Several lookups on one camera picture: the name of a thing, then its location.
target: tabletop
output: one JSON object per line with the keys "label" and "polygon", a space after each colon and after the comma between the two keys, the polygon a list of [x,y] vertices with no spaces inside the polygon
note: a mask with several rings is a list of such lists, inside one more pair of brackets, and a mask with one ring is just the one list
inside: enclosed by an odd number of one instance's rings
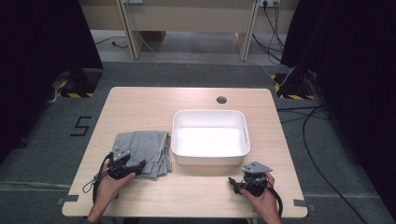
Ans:
{"label": "tabletop", "polygon": [[[225,104],[218,98],[226,99]],[[296,206],[304,196],[294,169],[272,94],[266,89],[116,87],[110,91],[65,202],[69,217],[87,216],[92,192],[82,188],[97,173],[117,133],[168,131],[177,111],[187,109],[237,110],[245,115],[250,152],[240,165],[179,165],[169,151],[173,171],[156,179],[137,177],[120,191],[104,213],[112,217],[257,217],[242,195],[234,194],[228,177],[242,180],[242,167],[258,161],[273,168],[275,189],[283,202],[282,217],[305,217]]]}

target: hand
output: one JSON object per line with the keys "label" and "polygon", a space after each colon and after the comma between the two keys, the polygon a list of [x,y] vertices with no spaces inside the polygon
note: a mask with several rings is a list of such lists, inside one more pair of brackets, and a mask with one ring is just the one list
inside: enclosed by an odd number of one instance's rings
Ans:
{"label": "hand", "polygon": [[[265,174],[268,177],[268,182],[274,187],[275,179],[269,173]],[[253,204],[253,212],[257,212],[266,223],[281,223],[279,214],[277,213],[276,198],[268,189],[265,189],[260,197],[253,196],[245,189],[241,189],[241,193]]]}
{"label": "hand", "polygon": [[[107,168],[108,162],[105,163],[104,170]],[[95,204],[93,205],[87,220],[92,223],[99,222],[102,214],[106,211],[108,205],[113,201],[129,181],[134,179],[135,173],[128,174],[123,179],[113,179],[110,175],[105,175],[99,183],[96,191]]]}

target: right hand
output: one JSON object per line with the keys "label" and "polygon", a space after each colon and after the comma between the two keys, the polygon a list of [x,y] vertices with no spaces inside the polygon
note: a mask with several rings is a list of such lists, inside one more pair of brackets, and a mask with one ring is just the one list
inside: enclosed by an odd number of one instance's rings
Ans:
{"label": "right hand", "polygon": [[[270,173],[265,173],[268,177],[268,182],[271,184],[267,187],[274,187],[275,179]],[[241,189],[241,193],[253,204],[253,212],[257,212],[259,216],[268,224],[281,223],[279,214],[277,213],[276,198],[268,190],[265,189],[260,197],[253,196],[248,190]]]}

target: white container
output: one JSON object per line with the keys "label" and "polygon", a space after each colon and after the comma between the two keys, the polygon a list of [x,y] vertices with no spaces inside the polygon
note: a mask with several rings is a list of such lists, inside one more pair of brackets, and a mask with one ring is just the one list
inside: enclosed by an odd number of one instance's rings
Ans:
{"label": "white container", "polygon": [[171,148],[181,165],[239,165],[250,151],[245,116],[234,110],[181,110]]}

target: gray cloth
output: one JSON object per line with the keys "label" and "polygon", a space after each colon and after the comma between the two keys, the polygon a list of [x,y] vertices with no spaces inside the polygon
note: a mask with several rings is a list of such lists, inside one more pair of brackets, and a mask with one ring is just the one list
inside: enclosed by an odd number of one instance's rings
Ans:
{"label": "gray cloth", "polygon": [[129,151],[131,159],[126,166],[137,165],[146,160],[142,176],[156,178],[172,171],[169,158],[169,134],[164,131],[136,131],[117,134],[113,151],[116,149]]}

